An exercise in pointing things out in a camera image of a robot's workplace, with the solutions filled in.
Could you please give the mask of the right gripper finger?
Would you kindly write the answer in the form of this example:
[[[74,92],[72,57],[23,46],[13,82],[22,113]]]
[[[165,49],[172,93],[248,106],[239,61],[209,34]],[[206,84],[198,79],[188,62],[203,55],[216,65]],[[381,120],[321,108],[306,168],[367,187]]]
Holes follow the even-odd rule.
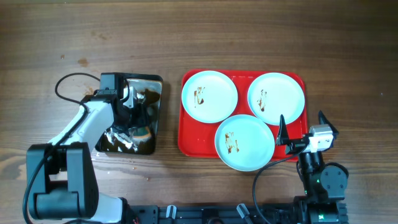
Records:
[[[332,130],[332,133],[334,136],[338,136],[338,130],[327,120],[326,116],[324,115],[324,113],[322,112],[322,110],[320,110],[318,112],[318,121],[320,124],[327,124],[329,125],[329,127]]]
[[[289,144],[289,134],[287,131],[284,115],[280,116],[279,130],[277,133],[277,138],[275,140],[276,145],[288,145]]]

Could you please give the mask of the orange green scrub sponge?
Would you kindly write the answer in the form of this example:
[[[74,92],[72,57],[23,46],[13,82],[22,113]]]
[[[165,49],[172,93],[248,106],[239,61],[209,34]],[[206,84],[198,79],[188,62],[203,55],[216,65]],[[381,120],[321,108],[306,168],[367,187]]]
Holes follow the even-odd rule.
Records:
[[[132,132],[132,136],[134,139],[150,139],[152,138],[152,132],[150,127],[144,126],[140,128],[136,128]]]

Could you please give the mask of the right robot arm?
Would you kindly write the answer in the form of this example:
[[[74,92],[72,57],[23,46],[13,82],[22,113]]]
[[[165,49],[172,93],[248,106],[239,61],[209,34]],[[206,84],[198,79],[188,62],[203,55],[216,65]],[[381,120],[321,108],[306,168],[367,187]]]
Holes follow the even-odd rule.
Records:
[[[342,202],[349,172],[339,163],[323,160],[322,153],[333,147],[338,130],[318,112],[318,125],[299,139],[289,138],[285,119],[280,117],[276,144],[285,146],[287,155],[298,157],[297,170],[305,195],[297,196],[289,208],[290,223],[348,223],[348,211]]]

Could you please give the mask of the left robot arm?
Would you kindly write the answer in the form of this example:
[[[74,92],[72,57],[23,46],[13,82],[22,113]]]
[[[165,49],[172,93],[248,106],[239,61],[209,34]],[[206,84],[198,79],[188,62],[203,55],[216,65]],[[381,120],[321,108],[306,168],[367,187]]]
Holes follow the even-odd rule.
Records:
[[[27,187],[22,201],[26,223],[139,223],[125,198],[101,194],[91,152],[102,147],[150,154],[155,131],[148,96],[131,80],[144,75],[102,73],[99,89],[78,101],[79,112],[57,136],[27,150]]]

